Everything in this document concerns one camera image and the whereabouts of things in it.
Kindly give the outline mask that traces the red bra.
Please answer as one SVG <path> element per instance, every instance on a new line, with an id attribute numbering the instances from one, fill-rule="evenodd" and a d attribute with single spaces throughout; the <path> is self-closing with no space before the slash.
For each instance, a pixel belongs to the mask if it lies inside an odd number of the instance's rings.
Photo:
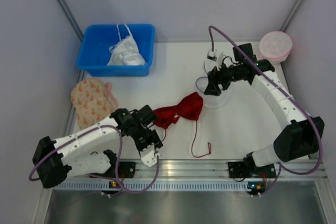
<path id="1" fill-rule="evenodd" d="M 157 119 L 154 121 L 154 125 L 162 128 L 166 133 L 171 124 L 176 124 L 180 118 L 184 118 L 189 121 L 195 121 L 195 134 L 191 143 L 191 155 L 194 158 L 203 158 L 209 156 L 212 153 L 212 145 L 207 143 L 207 153 L 203 155 L 194 155 L 193 147 L 196 141 L 198 132 L 198 120 L 203 109 L 204 100 L 198 92 L 193 92 L 184 97 L 177 105 L 166 106 L 154 110 L 154 114 Z"/>

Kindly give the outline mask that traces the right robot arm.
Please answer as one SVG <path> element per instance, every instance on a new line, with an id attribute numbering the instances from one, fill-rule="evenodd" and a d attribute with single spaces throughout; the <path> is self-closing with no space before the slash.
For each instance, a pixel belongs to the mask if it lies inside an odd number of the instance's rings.
<path id="1" fill-rule="evenodd" d="M 214 62 L 207 71 L 207 97 L 218 97 L 238 81 L 247 81 L 267 103 L 281 128 L 274 142 L 246 155 L 244 164 L 250 173 L 278 163 L 288 162 L 319 151 L 324 121 L 302 112 L 293 97 L 285 91 L 275 68 L 267 59 L 258 60 L 250 43 L 233 48 L 232 64 L 225 64 L 226 56 L 218 57 L 214 50 L 207 60 Z"/>

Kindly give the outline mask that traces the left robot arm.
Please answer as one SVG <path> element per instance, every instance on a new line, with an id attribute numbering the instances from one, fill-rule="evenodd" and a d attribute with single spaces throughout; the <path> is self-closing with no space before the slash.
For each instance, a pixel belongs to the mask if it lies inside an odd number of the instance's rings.
<path id="1" fill-rule="evenodd" d="M 30 181 L 54 188 L 67 178 L 89 175 L 119 181 L 134 176 L 135 163 L 122 162 L 122 138 L 133 139 L 140 159 L 147 167 L 157 164 L 163 143 L 149 125 L 156 122 L 154 111 L 145 105 L 139 110 L 117 109 L 100 122 L 77 133 L 42 138 L 32 157 Z"/>

